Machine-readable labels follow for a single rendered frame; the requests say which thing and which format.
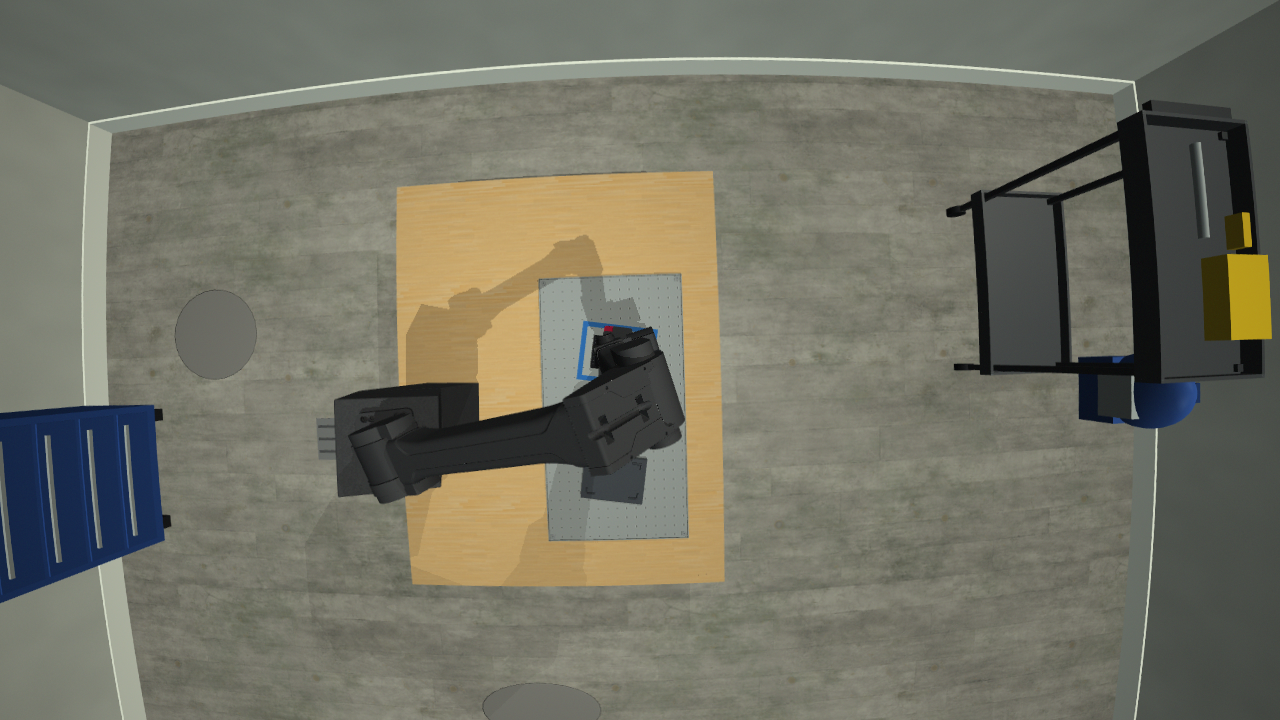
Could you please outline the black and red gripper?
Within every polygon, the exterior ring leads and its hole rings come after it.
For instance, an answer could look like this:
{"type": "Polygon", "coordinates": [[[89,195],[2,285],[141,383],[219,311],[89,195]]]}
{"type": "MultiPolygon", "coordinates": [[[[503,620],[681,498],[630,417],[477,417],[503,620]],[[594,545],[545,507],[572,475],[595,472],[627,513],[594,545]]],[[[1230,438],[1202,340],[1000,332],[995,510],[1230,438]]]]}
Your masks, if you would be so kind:
{"type": "MultiPolygon", "coordinates": [[[[620,337],[620,338],[625,340],[625,338],[627,338],[626,334],[632,333],[632,329],[631,328],[625,328],[625,327],[605,325],[603,334],[608,334],[611,332],[612,332],[612,334],[614,334],[614,338],[620,337]]],[[[598,370],[599,370],[598,375],[602,375],[600,368],[598,370]]]]}

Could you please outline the blue tape outline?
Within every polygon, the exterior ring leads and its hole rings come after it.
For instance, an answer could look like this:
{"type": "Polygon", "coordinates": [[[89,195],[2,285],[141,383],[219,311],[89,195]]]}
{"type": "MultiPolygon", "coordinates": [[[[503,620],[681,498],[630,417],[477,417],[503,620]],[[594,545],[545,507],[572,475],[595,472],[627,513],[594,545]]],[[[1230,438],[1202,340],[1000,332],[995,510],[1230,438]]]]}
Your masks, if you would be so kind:
{"type": "MultiPolygon", "coordinates": [[[[614,324],[605,324],[605,323],[598,323],[598,322],[582,322],[582,337],[581,337],[581,346],[580,346],[580,354],[579,354],[579,372],[577,372],[577,379],[580,379],[580,380],[593,380],[593,379],[596,378],[595,375],[582,375],[582,363],[584,363],[584,354],[585,354],[585,345],[586,345],[586,336],[588,336],[588,325],[590,325],[590,327],[598,327],[598,328],[604,328],[605,325],[614,325],[614,324]]],[[[616,327],[631,328],[632,332],[645,329],[645,328],[632,327],[632,325],[616,325],[616,327]]],[[[657,329],[653,329],[653,331],[654,331],[654,334],[657,337],[658,331],[657,329]]]]}

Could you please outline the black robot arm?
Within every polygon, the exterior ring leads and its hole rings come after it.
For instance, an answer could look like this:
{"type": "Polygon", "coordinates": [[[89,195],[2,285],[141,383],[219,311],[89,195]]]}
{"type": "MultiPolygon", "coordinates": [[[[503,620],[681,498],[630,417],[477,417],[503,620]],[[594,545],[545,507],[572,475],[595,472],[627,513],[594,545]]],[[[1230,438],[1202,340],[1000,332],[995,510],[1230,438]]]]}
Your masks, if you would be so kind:
{"type": "Polygon", "coordinates": [[[410,407],[360,413],[348,437],[364,486],[390,503],[454,473],[556,462],[602,477],[675,445],[685,416],[654,331],[626,337],[596,337],[602,375],[561,404],[447,428],[419,427],[410,407]]]}

